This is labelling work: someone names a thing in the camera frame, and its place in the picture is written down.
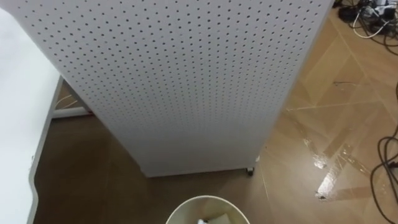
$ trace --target laminate floor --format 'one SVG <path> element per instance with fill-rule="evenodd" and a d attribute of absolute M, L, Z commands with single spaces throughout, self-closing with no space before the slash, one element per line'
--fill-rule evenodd
<path fill-rule="evenodd" d="M 35 177 L 35 223 L 165 223 L 203 194 L 233 202 L 252 224 L 386 223 L 369 175 L 377 140 L 397 122 L 397 59 L 332 10 L 251 178 L 233 170 L 146 179 L 94 116 L 55 120 Z M 398 221 L 386 176 L 375 180 Z"/>
<path fill-rule="evenodd" d="M 70 94 L 68 84 L 63 81 L 55 109 L 59 110 L 81 106 L 83 105 Z"/>

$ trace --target wastebasket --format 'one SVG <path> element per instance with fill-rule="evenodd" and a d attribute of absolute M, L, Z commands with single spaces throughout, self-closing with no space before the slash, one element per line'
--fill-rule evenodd
<path fill-rule="evenodd" d="M 209 195 L 186 200 L 171 214 L 166 224 L 250 224 L 231 202 Z"/>

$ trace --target pegboard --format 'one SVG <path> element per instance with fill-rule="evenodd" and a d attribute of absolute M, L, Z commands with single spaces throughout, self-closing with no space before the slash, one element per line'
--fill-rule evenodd
<path fill-rule="evenodd" d="M 147 176 L 252 167 L 332 0 L 0 0 Z"/>

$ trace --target cable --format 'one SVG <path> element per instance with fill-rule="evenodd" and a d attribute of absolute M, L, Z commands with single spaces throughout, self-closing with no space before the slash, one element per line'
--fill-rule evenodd
<path fill-rule="evenodd" d="M 397 103 L 398 103 L 398 83 L 396 85 L 396 98 L 397 98 Z M 384 214 L 384 212 L 382 211 L 379 201 L 377 200 L 376 197 L 376 193 L 374 190 L 374 174 L 376 173 L 376 171 L 378 169 L 380 169 L 381 167 L 384 168 L 384 170 L 387 172 L 387 176 L 391 185 L 391 189 L 392 192 L 394 193 L 394 197 L 395 200 L 398 204 L 398 193 L 397 190 L 394 187 L 394 183 L 398 184 L 398 180 L 397 177 L 394 175 L 394 173 L 392 172 L 392 169 L 396 169 L 398 168 L 398 162 L 393 161 L 394 159 L 396 159 L 398 157 L 398 153 L 395 154 L 394 156 L 392 156 L 391 158 L 387 157 L 387 151 L 389 148 L 389 143 L 391 141 L 396 141 L 398 142 L 398 138 L 397 138 L 397 134 L 398 134 L 398 125 L 396 125 L 396 128 L 394 130 L 394 133 L 392 134 L 392 136 L 386 136 L 381 138 L 378 142 L 377 142 L 377 153 L 379 154 L 379 158 L 380 158 L 380 164 L 377 165 L 371 172 L 371 176 L 370 176 L 370 183 L 371 183 L 371 191 L 372 191 L 372 196 L 373 196 L 373 200 L 374 203 L 376 204 L 377 209 L 379 210 L 380 214 L 383 216 L 383 218 L 385 220 L 387 220 L 387 222 L 389 222 L 390 224 L 396 224 L 395 222 L 393 222 L 392 220 L 390 220 L 386 214 Z"/>
<path fill-rule="evenodd" d="M 398 16 L 397 11 L 391 20 L 383 19 L 376 10 L 371 7 L 372 1 L 359 0 L 356 4 L 348 1 L 350 6 L 339 9 L 339 18 L 353 29 L 354 33 L 361 38 L 370 39 L 373 42 L 383 45 L 393 55 L 398 56 Z M 372 11 L 371 15 L 364 15 L 363 9 Z M 366 36 L 358 34 L 357 30 L 362 29 Z"/>
<path fill-rule="evenodd" d="M 68 95 L 68 96 L 65 96 L 65 97 L 61 98 L 61 100 L 58 100 L 58 102 L 57 102 L 57 104 L 55 105 L 55 107 L 57 107 L 62 101 L 66 100 L 67 98 L 69 98 L 69 97 L 71 97 L 71 96 L 72 96 L 72 95 Z"/>
<path fill-rule="evenodd" d="M 351 5 L 343 4 L 343 0 L 341 0 L 341 1 L 335 1 L 335 2 L 333 3 L 333 7 L 332 7 L 332 8 L 341 7 L 341 6 L 343 6 L 343 7 L 345 7 L 345 6 L 352 6 L 352 5 L 354 4 L 353 0 L 351 0 L 349 3 L 351 3 Z"/>
<path fill-rule="evenodd" d="M 356 27 L 355 27 L 355 23 L 356 23 L 356 21 L 358 20 L 358 17 L 359 17 L 359 15 L 361 14 L 361 12 L 362 12 L 362 10 L 359 10 L 358 15 L 356 16 L 356 18 L 355 18 L 355 20 L 354 20 L 354 23 L 353 23 L 353 31 L 354 31 L 354 33 L 355 33 L 358 37 L 360 37 L 360 38 L 367 39 L 367 38 L 372 38 L 372 37 L 374 37 L 375 35 L 378 35 L 378 34 L 380 33 L 380 31 L 383 30 L 383 28 L 390 22 L 390 21 L 385 22 L 384 25 L 383 25 L 382 27 L 380 27 L 380 29 L 379 29 L 378 31 L 376 31 L 376 32 L 375 32 L 374 34 L 372 34 L 372 35 L 369 35 L 369 36 L 367 36 L 367 37 L 362 36 L 362 35 L 360 35 L 359 33 L 357 33 Z"/>
<path fill-rule="evenodd" d="M 74 105 L 75 103 L 77 103 L 77 100 L 75 100 L 74 102 L 72 102 L 72 103 L 70 103 L 70 104 L 64 106 L 64 107 L 61 108 L 61 109 L 66 109 L 66 108 L 70 107 L 71 105 Z"/>

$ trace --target caster wheel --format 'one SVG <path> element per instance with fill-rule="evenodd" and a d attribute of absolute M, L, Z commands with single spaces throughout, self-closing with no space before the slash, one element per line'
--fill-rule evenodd
<path fill-rule="evenodd" d="M 246 168 L 246 173 L 248 174 L 249 177 L 252 177 L 254 174 L 254 167 Z"/>

